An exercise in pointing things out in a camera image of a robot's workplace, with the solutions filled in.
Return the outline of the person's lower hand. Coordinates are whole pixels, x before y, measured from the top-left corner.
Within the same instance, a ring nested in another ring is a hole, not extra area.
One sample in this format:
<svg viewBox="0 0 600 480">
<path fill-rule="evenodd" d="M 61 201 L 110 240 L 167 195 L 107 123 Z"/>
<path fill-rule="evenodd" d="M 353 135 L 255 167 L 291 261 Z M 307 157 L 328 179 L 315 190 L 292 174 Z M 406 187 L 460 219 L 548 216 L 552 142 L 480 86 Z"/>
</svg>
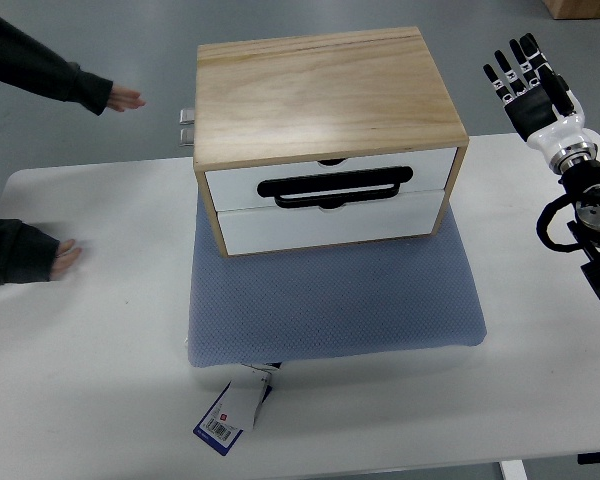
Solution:
<svg viewBox="0 0 600 480">
<path fill-rule="evenodd" d="M 59 280 L 75 264 L 81 254 L 82 248 L 77 245 L 75 239 L 60 242 L 51 265 L 50 280 Z"/>
</svg>

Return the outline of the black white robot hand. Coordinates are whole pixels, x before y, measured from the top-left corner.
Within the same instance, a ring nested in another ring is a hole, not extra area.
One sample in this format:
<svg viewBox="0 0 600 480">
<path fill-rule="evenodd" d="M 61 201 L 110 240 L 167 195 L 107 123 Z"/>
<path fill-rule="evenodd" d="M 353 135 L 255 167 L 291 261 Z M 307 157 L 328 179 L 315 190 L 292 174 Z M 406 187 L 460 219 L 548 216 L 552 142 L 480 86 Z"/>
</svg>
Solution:
<svg viewBox="0 0 600 480">
<path fill-rule="evenodd" d="M 585 119 L 580 102 L 551 66 L 533 34 L 510 40 L 509 47 L 517 68 L 497 50 L 494 58 L 499 68 L 485 64 L 483 71 L 522 140 L 562 121 Z"/>
</svg>

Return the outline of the person's upper hand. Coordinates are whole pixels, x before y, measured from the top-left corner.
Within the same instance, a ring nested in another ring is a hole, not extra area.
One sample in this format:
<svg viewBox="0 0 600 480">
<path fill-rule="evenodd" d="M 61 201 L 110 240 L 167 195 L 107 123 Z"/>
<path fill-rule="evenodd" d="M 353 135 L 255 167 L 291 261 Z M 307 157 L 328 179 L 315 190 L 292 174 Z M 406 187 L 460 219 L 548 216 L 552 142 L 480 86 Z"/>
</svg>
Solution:
<svg viewBox="0 0 600 480">
<path fill-rule="evenodd" d="M 108 109 L 120 113 L 127 110 L 136 110 L 145 105 L 146 101 L 139 91 L 118 84 L 112 85 L 106 103 Z"/>
</svg>

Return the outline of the dark sleeve lower forearm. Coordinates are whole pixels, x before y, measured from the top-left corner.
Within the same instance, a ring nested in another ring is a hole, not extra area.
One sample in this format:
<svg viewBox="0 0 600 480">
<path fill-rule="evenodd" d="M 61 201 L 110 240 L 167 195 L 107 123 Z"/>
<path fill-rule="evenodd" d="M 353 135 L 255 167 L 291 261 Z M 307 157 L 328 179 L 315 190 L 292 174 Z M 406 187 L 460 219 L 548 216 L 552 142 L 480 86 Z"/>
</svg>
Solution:
<svg viewBox="0 0 600 480">
<path fill-rule="evenodd" d="M 18 219 L 0 219 L 0 286 L 47 282 L 60 242 Z"/>
</svg>

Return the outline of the dark sleeve upper forearm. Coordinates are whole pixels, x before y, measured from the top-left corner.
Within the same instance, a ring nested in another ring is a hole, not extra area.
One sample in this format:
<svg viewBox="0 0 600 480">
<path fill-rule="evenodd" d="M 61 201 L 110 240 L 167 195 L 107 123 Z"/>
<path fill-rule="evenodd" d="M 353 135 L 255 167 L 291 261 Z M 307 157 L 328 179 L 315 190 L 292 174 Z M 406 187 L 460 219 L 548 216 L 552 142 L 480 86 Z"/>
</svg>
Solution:
<svg viewBox="0 0 600 480">
<path fill-rule="evenodd" d="M 113 82 L 86 72 L 0 17 L 0 82 L 100 115 Z"/>
</svg>

